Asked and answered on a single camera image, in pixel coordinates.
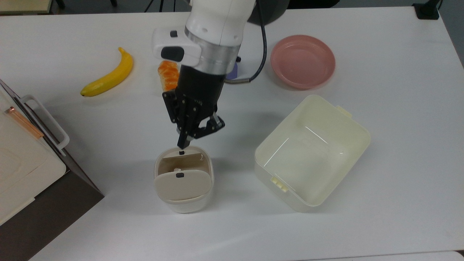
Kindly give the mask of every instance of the purple object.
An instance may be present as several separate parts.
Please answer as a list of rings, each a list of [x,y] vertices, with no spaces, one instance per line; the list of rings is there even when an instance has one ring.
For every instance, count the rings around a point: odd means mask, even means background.
[[[232,72],[230,72],[227,76],[226,79],[228,80],[233,80],[238,77],[238,65],[237,63],[234,64]]]

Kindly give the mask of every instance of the gray floor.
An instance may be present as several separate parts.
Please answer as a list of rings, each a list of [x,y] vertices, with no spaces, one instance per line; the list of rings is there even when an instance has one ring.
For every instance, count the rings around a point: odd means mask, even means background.
[[[113,7],[110,0],[64,0],[66,8],[58,10],[56,2],[52,12],[58,14],[76,13],[142,13],[150,0],[117,0],[118,6]],[[148,12],[159,12],[161,0],[153,0]],[[412,3],[425,3],[426,0],[340,0],[336,7],[401,7]],[[185,12],[189,6],[184,0],[164,0],[163,12]],[[448,29],[456,51],[464,64],[464,0],[444,0],[440,14]]]

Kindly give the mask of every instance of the storage box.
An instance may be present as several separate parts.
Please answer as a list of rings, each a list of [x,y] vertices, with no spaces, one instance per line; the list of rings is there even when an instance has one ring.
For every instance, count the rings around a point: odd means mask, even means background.
[[[301,102],[255,152],[255,174],[298,212],[332,193],[369,146],[369,132],[317,95]]]

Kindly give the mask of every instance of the white table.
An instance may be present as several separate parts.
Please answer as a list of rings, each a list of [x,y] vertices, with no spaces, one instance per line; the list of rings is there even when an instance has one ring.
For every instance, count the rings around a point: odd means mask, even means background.
[[[447,251],[447,252],[391,254],[391,255],[335,258],[335,259],[322,259],[322,260],[324,261],[462,261],[464,260],[464,258],[458,252]]]
[[[295,91],[267,63],[251,84],[225,86],[218,114],[226,127],[192,143],[213,157],[213,201],[180,215],[152,186],[155,159],[177,133],[150,48],[156,26],[182,25],[187,15],[0,17],[0,78],[43,101],[106,195],[33,260],[278,261],[464,249],[464,70],[441,19],[417,20],[412,7],[294,10],[267,26],[269,50],[299,33],[327,43],[335,74],[322,88]],[[260,37],[258,26],[246,26],[242,74],[261,60]],[[119,46],[134,57],[131,75],[81,97],[118,64]],[[310,94],[351,112],[372,142],[329,198],[302,214],[257,180],[253,154]]]

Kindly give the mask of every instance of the black stand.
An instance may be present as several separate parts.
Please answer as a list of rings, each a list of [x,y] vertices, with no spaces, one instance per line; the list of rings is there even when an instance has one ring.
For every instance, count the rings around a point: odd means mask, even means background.
[[[437,4],[440,0],[429,0],[425,4],[412,4],[416,10],[417,18],[421,20],[438,20]]]

